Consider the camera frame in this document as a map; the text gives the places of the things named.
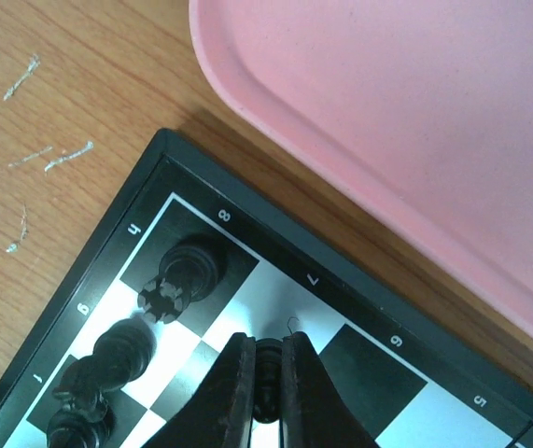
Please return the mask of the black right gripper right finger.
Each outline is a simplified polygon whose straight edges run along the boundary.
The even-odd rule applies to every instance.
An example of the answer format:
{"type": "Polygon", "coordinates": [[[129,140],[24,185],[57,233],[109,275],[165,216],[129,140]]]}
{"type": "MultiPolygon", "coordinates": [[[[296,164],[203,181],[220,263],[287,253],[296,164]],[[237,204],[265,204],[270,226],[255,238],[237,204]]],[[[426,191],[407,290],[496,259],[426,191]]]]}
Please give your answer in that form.
{"type": "Polygon", "coordinates": [[[282,342],[280,394],[282,447],[375,447],[349,411],[309,337],[294,332],[282,342]]]}

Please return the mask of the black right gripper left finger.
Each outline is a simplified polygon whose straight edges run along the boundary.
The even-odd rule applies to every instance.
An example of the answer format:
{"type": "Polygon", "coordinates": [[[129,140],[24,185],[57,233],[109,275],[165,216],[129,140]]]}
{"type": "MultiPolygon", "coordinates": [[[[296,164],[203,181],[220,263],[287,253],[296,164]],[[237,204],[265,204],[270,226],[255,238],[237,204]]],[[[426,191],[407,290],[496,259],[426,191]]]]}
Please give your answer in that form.
{"type": "Polygon", "coordinates": [[[234,333],[186,405],[146,447],[248,447],[254,408],[256,339],[234,333]]]}

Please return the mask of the black chess pawn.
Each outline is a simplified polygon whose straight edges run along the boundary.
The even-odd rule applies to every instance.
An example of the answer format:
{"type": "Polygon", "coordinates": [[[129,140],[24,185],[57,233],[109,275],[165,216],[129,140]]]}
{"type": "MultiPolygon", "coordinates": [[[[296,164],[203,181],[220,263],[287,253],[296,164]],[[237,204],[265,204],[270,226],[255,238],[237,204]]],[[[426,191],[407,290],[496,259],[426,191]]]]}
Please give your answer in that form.
{"type": "Polygon", "coordinates": [[[271,424],[280,418],[282,342],[264,338],[256,342],[253,418],[271,424]]]}

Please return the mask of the black chess knight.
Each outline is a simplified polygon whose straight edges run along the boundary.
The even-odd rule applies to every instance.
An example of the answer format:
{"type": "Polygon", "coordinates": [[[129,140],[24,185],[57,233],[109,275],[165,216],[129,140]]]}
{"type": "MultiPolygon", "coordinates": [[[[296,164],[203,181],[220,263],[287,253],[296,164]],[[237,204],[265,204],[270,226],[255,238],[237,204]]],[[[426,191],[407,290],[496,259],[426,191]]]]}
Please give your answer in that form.
{"type": "Polygon", "coordinates": [[[52,396],[64,410],[99,422],[109,409],[105,395],[141,377],[155,348],[155,336],[143,319],[122,319],[99,336],[91,354],[64,371],[52,396]]]}

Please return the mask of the black chess bishop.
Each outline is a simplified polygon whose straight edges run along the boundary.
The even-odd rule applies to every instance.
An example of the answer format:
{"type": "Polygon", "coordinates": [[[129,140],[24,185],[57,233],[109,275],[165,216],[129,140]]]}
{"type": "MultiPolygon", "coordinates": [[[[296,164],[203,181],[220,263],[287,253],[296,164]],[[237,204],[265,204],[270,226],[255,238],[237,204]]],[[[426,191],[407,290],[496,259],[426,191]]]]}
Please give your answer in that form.
{"type": "Polygon", "coordinates": [[[82,415],[59,410],[49,420],[46,440],[49,448],[105,447],[115,427],[115,416],[108,410],[98,422],[82,415]]]}

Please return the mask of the black chess rook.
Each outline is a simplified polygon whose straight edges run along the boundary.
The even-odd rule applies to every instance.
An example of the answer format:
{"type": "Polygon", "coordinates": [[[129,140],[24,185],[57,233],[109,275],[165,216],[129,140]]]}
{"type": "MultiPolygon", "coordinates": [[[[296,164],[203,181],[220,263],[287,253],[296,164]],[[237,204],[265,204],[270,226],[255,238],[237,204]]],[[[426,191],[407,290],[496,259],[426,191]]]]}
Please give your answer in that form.
{"type": "Polygon", "coordinates": [[[137,306],[147,322],[170,324],[190,304],[206,299],[226,269],[226,251],[216,239],[193,235],[162,256],[158,273],[139,291],[137,306]]]}

